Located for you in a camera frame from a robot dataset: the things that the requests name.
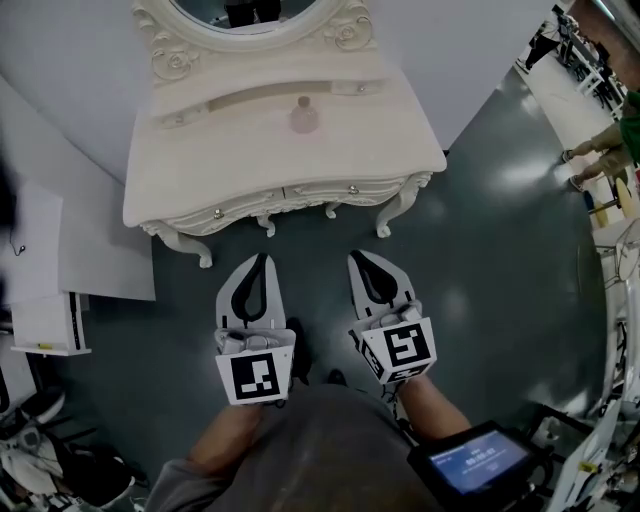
mirror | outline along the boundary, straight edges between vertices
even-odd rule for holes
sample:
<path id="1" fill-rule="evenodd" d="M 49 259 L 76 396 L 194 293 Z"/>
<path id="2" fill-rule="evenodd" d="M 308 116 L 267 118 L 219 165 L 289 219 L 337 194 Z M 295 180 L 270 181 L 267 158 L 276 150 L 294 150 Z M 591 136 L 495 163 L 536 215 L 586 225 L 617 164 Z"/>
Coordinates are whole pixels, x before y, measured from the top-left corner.
<path id="1" fill-rule="evenodd" d="M 171 0 L 196 23 L 230 34 L 276 30 L 306 10 L 314 0 Z"/>

drawer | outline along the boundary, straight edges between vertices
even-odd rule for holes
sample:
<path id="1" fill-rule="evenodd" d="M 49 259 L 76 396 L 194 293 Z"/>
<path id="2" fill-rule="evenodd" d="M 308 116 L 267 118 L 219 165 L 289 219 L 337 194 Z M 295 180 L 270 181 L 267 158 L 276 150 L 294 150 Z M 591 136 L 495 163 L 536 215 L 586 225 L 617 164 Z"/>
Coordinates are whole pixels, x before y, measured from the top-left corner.
<path id="1" fill-rule="evenodd" d="M 285 199 L 328 197 L 335 201 L 347 201 L 350 198 L 388 196 L 397 192 L 407 178 L 375 181 L 328 181 L 294 185 L 284 188 Z"/>
<path id="2" fill-rule="evenodd" d="M 283 199 L 283 190 L 277 188 L 230 199 L 218 205 L 180 217 L 163 219 L 163 221 L 182 233 L 203 236 L 219 231 L 232 222 L 248 217 L 256 211 L 268 209 L 270 205 L 281 203 Z"/>

small screen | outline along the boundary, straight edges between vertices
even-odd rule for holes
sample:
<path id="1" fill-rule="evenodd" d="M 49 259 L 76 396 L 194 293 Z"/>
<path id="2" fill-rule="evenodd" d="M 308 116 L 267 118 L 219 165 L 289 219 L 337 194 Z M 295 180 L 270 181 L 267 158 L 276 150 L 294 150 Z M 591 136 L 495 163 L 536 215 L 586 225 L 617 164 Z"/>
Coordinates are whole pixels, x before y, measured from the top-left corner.
<path id="1" fill-rule="evenodd" d="M 460 494 L 478 490 L 528 455 L 507 436 L 494 430 L 467 443 L 429 457 Z"/>

shoe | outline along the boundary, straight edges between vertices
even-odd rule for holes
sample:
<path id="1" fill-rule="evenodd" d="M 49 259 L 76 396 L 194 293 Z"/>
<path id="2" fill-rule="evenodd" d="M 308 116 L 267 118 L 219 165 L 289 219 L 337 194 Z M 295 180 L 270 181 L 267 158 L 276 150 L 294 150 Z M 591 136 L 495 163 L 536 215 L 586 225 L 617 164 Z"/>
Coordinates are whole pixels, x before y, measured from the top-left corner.
<path id="1" fill-rule="evenodd" d="M 526 75 L 529 74 L 529 71 L 530 71 L 529 68 L 520 59 L 516 60 L 516 66 L 518 66 Z"/>
<path id="2" fill-rule="evenodd" d="M 584 191 L 584 188 L 582 188 L 582 185 L 579 185 L 578 183 L 576 183 L 576 178 L 577 176 L 571 176 L 571 178 L 569 178 L 569 183 L 571 184 L 571 186 L 573 188 L 575 188 L 578 192 L 582 192 Z"/>
<path id="3" fill-rule="evenodd" d="M 296 347 L 293 350 L 293 364 L 291 366 L 291 377 L 297 377 L 305 385 L 309 385 L 309 371 L 311 370 L 311 354 L 307 346 L 302 324 L 297 318 L 287 320 L 287 329 L 296 333 Z"/>
<path id="4" fill-rule="evenodd" d="M 344 378 L 344 373 L 342 373 L 337 368 L 334 368 L 329 373 L 329 377 L 327 378 L 327 384 L 335 384 L 336 386 L 344 386 L 347 387 L 347 379 Z"/>

perfume bottle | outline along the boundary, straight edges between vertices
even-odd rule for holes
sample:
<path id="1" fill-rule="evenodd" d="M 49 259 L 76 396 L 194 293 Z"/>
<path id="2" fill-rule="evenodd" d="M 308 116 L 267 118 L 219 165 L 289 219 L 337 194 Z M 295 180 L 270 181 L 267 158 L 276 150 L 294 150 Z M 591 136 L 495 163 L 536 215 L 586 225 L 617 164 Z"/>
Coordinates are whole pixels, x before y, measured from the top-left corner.
<path id="1" fill-rule="evenodd" d="M 311 106 L 309 96 L 298 98 L 298 105 L 289 114 L 289 122 L 296 133 L 311 133 L 318 127 L 318 111 Z"/>

